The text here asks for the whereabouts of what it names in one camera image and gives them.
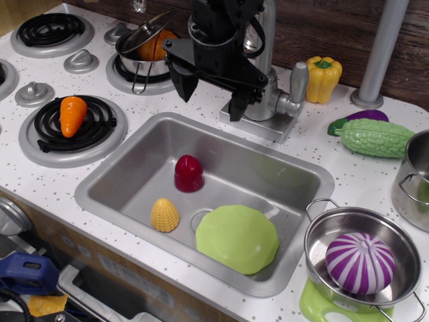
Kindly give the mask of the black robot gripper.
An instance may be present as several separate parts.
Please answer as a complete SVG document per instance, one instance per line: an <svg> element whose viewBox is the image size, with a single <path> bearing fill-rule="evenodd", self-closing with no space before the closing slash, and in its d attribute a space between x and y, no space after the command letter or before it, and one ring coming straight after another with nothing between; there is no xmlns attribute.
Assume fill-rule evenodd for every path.
<svg viewBox="0 0 429 322"><path fill-rule="evenodd" d="M179 96L188 102L199 80L233 92L230 121L239 121L260 101L267 77L244 52L245 27L255 21L263 1L192 1L189 38L165 40L166 62Z"/></svg>

